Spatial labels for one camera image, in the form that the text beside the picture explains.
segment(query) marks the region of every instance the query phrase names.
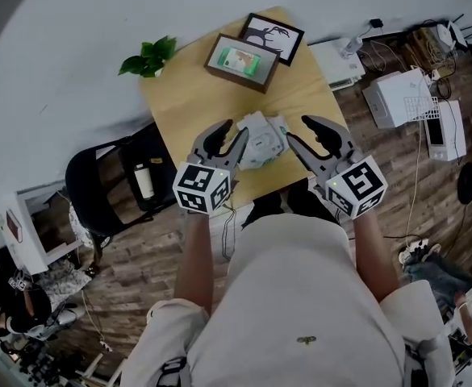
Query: picture frame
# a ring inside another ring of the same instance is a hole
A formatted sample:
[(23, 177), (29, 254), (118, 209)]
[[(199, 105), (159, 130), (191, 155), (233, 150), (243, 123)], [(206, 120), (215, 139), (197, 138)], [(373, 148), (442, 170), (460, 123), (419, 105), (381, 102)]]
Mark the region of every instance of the picture frame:
[[(243, 53), (259, 56), (259, 65), (256, 68), (255, 74), (249, 76), (243, 72), (229, 69), (220, 64), (219, 58), (223, 55), (226, 48), (234, 48), (241, 50)], [(212, 46), (204, 67), (213, 76), (221, 77), (227, 81), (265, 94), (277, 70), (278, 58), (278, 53), (273, 50), (263, 48), (258, 44), (246, 42), (238, 37), (219, 34)]]
[(279, 61), (291, 66), (304, 31), (288, 24), (250, 13), (239, 38), (278, 53)]

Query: wooden table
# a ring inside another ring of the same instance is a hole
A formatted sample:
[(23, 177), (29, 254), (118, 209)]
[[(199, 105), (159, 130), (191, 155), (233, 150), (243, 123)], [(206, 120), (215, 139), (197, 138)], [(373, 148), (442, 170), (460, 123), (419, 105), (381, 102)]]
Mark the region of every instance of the wooden table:
[[(292, 24), (281, 7), (259, 14)], [(317, 114), (346, 126), (340, 107), (304, 40), (290, 67), (279, 64), (266, 94), (214, 77), (205, 70), (203, 65), (217, 35), (238, 36), (244, 21), (230, 23), (184, 47), (166, 63), (160, 77), (141, 80), (149, 109), (177, 166), (187, 158), (196, 136), (211, 124), (225, 119), (236, 123), (256, 110), (265, 116), (284, 116), (290, 131), (320, 153), (323, 149), (315, 141), (314, 133), (303, 124), (302, 115)], [(290, 150), (262, 168), (239, 171), (236, 179), (240, 184), (234, 190), (232, 204), (243, 206), (310, 174)]]

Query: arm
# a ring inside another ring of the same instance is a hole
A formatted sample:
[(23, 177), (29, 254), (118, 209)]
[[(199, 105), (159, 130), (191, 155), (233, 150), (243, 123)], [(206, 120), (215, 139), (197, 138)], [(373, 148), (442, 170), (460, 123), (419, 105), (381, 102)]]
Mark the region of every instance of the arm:
[(384, 245), (374, 210), (354, 219), (354, 233), (357, 272), (380, 302), (399, 287), (399, 279)]
[(457, 293), (454, 297), (454, 304), (458, 308), (458, 313), (463, 322), (463, 327), (467, 339), (472, 343), (472, 317), (470, 316), (469, 309), (467, 308), (467, 300), (464, 293)]
[(190, 214), (186, 226), (186, 248), (174, 286), (174, 297), (191, 301), (210, 314), (214, 293), (209, 217)]
[(33, 302), (31, 301), (29, 291), (23, 291), (23, 292), (24, 292), (24, 302), (26, 303), (26, 311), (30, 315), (30, 317), (35, 317), (35, 309), (33, 308)]

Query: wooden floor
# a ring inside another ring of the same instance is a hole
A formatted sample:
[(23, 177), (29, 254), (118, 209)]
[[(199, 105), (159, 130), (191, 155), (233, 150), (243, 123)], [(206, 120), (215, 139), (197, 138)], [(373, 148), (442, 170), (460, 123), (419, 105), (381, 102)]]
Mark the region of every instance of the wooden floor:
[[(374, 52), (368, 45), (364, 47)], [(378, 48), (387, 60), (387, 72), (400, 69), (397, 60), (388, 49)], [(370, 60), (363, 62), (372, 67)], [(384, 235), (402, 236), (406, 233), (407, 217), (414, 194), (419, 124), (409, 123), (394, 130), (379, 130), (361, 95), (374, 75), (367, 73), (359, 84), (336, 92), (343, 115), (354, 139), (366, 152), (371, 152), (378, 162), (389, 189), (377, 208)], [(467, 156), (462, 160), (472, 162), (472, 59), (469, 54), (458, 57), (457, 72), (451, 77), (452, 99), (459, 99), (466, 129)], [(428, 158), (424, 131), (419, 158), (418, 189), (411, 217), (410, 233), (430, 238), (430, 243), (440, 243), (443, 253), (472, 272), (472, 203), (466, 207), (457, 200), (456, 183), (460, 167), (457, 162), (441, 163)], [(129, 218), (135, 218), (136, 207), (130, 199), (126, 184), (114, 189), (117, 208)], [(236, 227), (244, 221), (248, 208), (238, 210)], [(213, 242), (219, 257), (223, 218), (214, 221)], [(353, 236), (351, 223), (344, 228)], [(158, 300), (170, 298), (181, 258), (181, 220), (176, 206), (155, 217), (152, 223), (133, 227), (117, 235), (103, 254), (102, 271), (87, 287), (86, 295), (94, 306), (91, 314), (98, 317), (100, 331), (115, 352), (105, 353), (100, 372), (111, 374), (123, 356), (135, 346), (146, 323), (148, 309)], [(232, 227), (229, 228), (232, 248)], [(392, 257), (396, 260), (404, 239), (388, 239)], [(223, 296), (227, 263), (215, 266), (215, 296)], [(75, 297), (81, 303), (81, 296)], [(98, 333), (87, 316), (72, 328), (61, 333), (51, 342), (53, 352), (81, 350), (90, 362), (104, 352), (98, 342)]]

